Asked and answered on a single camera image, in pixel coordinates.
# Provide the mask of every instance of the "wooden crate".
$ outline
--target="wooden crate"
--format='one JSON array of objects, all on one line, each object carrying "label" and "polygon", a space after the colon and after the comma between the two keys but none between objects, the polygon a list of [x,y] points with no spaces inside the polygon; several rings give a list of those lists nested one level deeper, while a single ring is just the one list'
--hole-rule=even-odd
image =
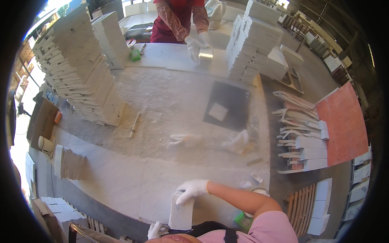
[{"label": "wooden crate", "polygon": [[297,237],[304,236],[311,222],[316,196],[316,183],[290,194],[286,199],[288,204],[288,219]]}]

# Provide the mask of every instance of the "marble work table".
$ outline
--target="marble work table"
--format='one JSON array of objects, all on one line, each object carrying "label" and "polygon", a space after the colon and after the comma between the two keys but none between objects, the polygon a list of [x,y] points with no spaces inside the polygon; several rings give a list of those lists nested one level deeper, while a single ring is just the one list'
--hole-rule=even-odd
[{"label": "marble work table", "polygon": [[[127,102],[117,127],[83,120],[62,105],[62,119],[53,131],[56,144],[85,155],[88,161],[85,178],[70,181],[119,213],[164,224],[169,219],[171,194],[185,180],[203,178],[238,187],[257,172],[263,178],[259,187],[268,190],[270,138],[262,83],[254,87],[226,79],[224,54],[224,50],[214,49],[212,65],[203,67],[192,63],[186,45],[147,44],[140,61],[128,62],[124,70],[112,70],[119,95]],[[207,146],[169,146],[172,134],[203,135],[212,144],[238,134],[203,122],[215,81],[250,91],[249,149],[238,155]],[[130,139],[137,111],[142,114]],[[215,220],[237,227],[234,219],[239,213],[219,198],[200,196],[195,200],[193,224]]]},{"label": "marble work table", "polygon": [[[135,44],[133,50],[140,49],[142,45],[143,43]],[[141,59],[136,62],[129,60],[126,66],[166,68],[228,78],[229,71],[225,56],[225,50],[214,49],[211,65],[196,65],[190,59],[185,44],[146,43]]]}]

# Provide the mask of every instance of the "white marble slab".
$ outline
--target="white marble slab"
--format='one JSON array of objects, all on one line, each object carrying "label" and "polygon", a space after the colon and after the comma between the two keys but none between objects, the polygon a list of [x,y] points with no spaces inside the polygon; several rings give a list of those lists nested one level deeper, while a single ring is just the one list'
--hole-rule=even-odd
[{"label": "white marble slab", "polygon": [[57,127],[53,135],[56,144],[87,158],[84,179],[70,180],[75,186],[105,206],[138,219],[145,161],[88,143]]},{"label": "white marble slab", "polygon": [[[140,50],[143,44],[135,44],[132,51]],[[143,49],[144,53],[140,56],[140,60],[133,62],[130,59],[126,66],[167,68],[177,45],[172,43],[146,43]]]},{"label": "white marble slab", "polygon": [[369,177],[370,171],[371,171],[371,163],[355,170],[352,183],[355,184],[361,182],[364,178]]},{"label": "white marble slab", "polygon": [[213,61],[210,65],[196,65],[190,58],[188,48],[185,44],[177,44],[177,49],[174,52],[167,69],[206,73],[209,75],[228,78],[228,66],[226,60],[226,51],[214,49]]},{"label": "white marble slab", "polygon": [[[190,166],[146,159],[143,180],[140,217],[160,221],[168,224],[170,216],[171,198],[177,187],[186,180],[209,179],[232,187],[238,187],[245,180],[250,179],[252,170],[223,169],[200,166]],[[270,172],[260,173],[263,182],[259,187],[269,189]],[[213,195],[196,197],[193,208],[192,224],[197,225],[204,221],[218,221],[228,227],[236,227],[234,219],[241,212],[229,203]]]}]

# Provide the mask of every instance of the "concrete floor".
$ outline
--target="concrete floor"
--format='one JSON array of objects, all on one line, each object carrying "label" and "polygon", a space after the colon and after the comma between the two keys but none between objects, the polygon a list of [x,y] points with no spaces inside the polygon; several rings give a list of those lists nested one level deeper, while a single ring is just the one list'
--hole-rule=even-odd
[{"label": "concrete floor", "polygon": [[[290,43],[289,47],[293,50],[296,50],[298,46],[298,42],[291,40],[291,36],[287,33],[284,35],[282,43],[286,46]],[[338,85],[331,78],[322,61],[306,46],[302,47],[300,55],[305,59],[304,68],[299,73],[301,76],[301,84],[305,92],[301,97],[315,103],[338,87]],[[273,96],[272,92],[276,90],[291,91],[267,77],[262,77],[262,82],[270,125],[270,194],[286,211],[286,204],[283,200],[287,198],[290,193],[316,183],[319,180],[332,177],[333,185],[335,186],[332,189],[331,202],[328,210],[331,217],[326,231],[318,237],[331,239],[335,236],[345,209],[347,194],[350,187],[351,162],[349,161],[317,171],[290,175],[278,174],[277,170],[281,169],[286,163],[282,158],[277,156],[278,153],[284,152],[283,148],[276,146],[276,136],[279,134],[279,128],[282,125],[278,122],[277,117],[272,115],[271,112],[282,108],[282,104],[277,97]],[[147,224],[140,223],[137,220],[130,219],[107,208],[83,193],[68,180],[56,178],[55,175],[53,175],[52,166],[47,163],[47,160],[45,161],[45,159],[41,157],[40,152],[30,149],[30,155],[34,159],[38,169],[37,185],[39,196],[64,197],[80,211],[110,227],[109,234],[115,238],[119,238],[121,235],[127,235],[135,241],[144,242],[147,240]],[[309,238],[314,237],[306,235],[301,237],[299,242],[306,242]]]}]

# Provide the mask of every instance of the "bucket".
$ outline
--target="bucket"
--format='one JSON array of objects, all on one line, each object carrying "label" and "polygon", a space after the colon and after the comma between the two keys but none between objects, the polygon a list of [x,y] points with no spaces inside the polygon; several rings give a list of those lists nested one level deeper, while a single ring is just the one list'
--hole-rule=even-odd
[{"label": "bucket", "polygon": [[44,138],[43,136],[39,136],[38,138],[38,147],[42,149],[43,153],[49,154],[54,149],[54,144],[52,141]]}]

